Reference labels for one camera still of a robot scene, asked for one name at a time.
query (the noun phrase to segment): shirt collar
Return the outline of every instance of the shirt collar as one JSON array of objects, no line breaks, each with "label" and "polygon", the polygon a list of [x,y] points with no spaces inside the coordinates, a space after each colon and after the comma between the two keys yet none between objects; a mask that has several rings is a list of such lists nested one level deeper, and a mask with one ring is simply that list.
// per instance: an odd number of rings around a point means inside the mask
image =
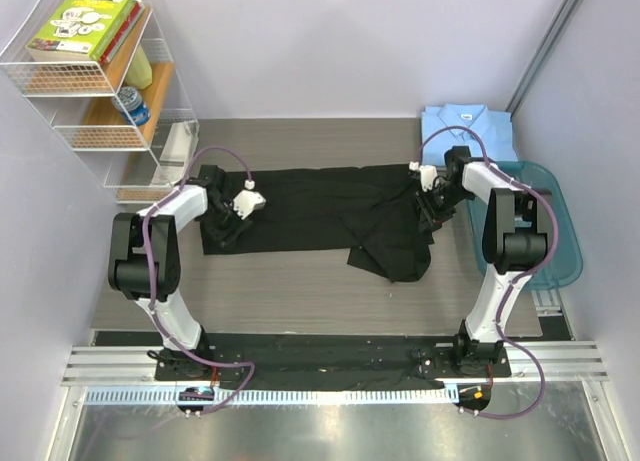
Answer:
[{"label": "shirt collar", "polygon": [[[464,119],[462,116],[470,115],[471,119]],[[481,138],[489,131],[492,126],[491,113],[483,104],[464,105],[464,104],[445,104],[438,117],[445,126],[466,126],[473,129]],[[455,130],[451,134],[469,141],[471,135],[466,131]]]}]

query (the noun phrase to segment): green book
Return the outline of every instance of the green book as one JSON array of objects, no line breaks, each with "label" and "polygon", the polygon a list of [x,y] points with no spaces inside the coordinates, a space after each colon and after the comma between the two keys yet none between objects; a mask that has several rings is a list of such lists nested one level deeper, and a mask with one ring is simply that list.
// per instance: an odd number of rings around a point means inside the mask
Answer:
[{"label": "green book", "polygon": [[36,61],[98,61],[135,0],[65,0],[27,45]]}]

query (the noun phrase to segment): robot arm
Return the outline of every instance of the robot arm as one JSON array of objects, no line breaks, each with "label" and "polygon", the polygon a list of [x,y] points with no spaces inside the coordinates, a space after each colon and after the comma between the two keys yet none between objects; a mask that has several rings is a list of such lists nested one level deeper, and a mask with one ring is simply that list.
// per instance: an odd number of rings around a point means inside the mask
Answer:
[{"label": "robot arm", "polygon": [[[178,233],[194,219],[211,216],[215,220],[212,228],[215,239],[221,247],[228,248],[251,225],[249,215],[265,204],[265,199],[252,190],[253,183],[248,181],[235,198],[225,200],[221,192],[223,177],[224,172],[218,169],[212,178],[191,179],[182,189],[175,188],[180,190],[179,194],[158,209],[149,222],[157,274],[155,310],[162,326],[172,335],[171,338],[163,335],[165,350],[169,351],[163,359],[183,357],[173,341],[200,357],[211,359],[206,333],[189,313],[178,289],[181,271]],[[150,209],[115,217],[108,279],[113,289],[134,300],[153,322],[149,307],[149,269],[145,254],[140,252],[142,222]]]},{"label": "robot arm", "polygon": [[[551,220],[533,196],[498,177],[483,160],[471,158],[468,147],[449,150],[445,163],[444,176],[433,166],[410,165],[421,187],[416,193],[420,229],[441,228],[464,199],[477,196],[487,204],[482,239],[487,271],[476,304],[454,339],[452,353],[457,364],[496,364],[503,347],[496,328],[499,306],[504,303],[499,322],[504,330],[520,291],[531,278],[522,273],[538,265],[551,246]],[[550,200],[548,191],[538,192]],[[510,284],[513,287],[505,300]]]}]

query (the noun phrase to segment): black garment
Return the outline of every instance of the black garment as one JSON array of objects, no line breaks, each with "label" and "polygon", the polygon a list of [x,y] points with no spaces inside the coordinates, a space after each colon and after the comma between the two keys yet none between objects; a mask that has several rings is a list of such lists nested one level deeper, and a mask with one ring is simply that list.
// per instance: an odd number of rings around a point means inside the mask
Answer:
[{"label": "black garment", "polygon": [[[212,172],[203,166],[200,177]],[[405,165],[293,169],[253,173],[267,200],[251,215],[233,253],[352,248],[348,264],[389,278],[416,281],[429,267],[430,233],[418,234],[413,192]],[[227,173],[223,196],[242,189],[244,173]],[[201,221],[204,254],[220,249]]]}]

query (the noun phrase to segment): stack of books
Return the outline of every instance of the stack of books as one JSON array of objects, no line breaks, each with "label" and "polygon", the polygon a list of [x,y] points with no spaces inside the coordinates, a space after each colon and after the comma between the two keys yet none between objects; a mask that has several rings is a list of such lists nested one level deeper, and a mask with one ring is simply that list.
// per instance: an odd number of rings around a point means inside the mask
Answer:
[{"label": "stack of books", "polygon": [[143,11],[139,0],[65,0],[27,51],[35,61],[108,63]]}]

